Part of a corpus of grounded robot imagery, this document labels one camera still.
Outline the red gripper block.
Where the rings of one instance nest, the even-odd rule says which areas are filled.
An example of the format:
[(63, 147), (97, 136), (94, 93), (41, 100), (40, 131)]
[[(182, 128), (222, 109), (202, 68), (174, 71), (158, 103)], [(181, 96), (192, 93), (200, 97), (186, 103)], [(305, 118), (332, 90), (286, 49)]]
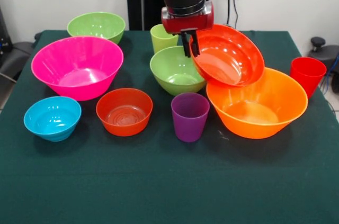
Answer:
[(211, 1), (205, 2), (204, 7), (198, 13), (187, 16), (170, 15), (166, 7), (161, 12), (162, 25), (169, 34), (181, 34), (182, 44), (186, 57), (191, 57), (187, 35), (192, 37), (191, 50), (194, 57), (200, 54), (197, 30), (212, 28), (214, 24), (214, 11)]

